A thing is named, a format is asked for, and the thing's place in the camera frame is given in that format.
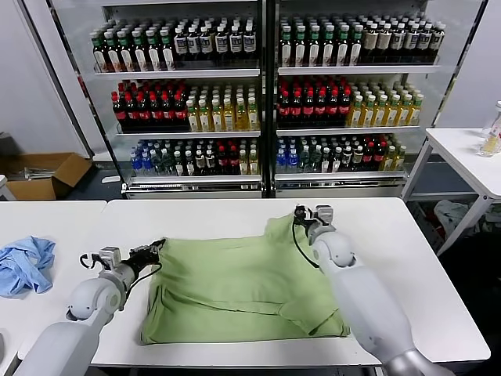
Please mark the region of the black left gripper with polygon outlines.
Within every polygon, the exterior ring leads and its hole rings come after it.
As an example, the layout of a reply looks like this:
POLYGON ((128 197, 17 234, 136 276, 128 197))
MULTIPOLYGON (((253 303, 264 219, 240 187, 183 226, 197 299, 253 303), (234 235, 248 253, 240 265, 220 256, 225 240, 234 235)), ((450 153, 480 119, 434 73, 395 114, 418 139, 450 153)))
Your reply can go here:
POLYGON ((141 245, 131 250, 130 257, 126 260, 134 274, 140 274, 147 266, 159 262, 160 252, 165 244, 165 239, 155 240, 151 244, 141 245))

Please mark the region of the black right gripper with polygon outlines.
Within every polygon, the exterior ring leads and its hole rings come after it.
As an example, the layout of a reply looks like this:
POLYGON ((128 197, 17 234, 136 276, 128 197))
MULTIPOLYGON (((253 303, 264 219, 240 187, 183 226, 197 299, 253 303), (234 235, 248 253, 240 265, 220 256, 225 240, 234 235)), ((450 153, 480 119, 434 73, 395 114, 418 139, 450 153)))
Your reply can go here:
POLYGON ((305 234, 309 234, 311 230, 316 229, 320 225, 320 221, 315 217, 313 210, 299 204, 294 209, 293 224, 300 226, 305 231, 305 234))

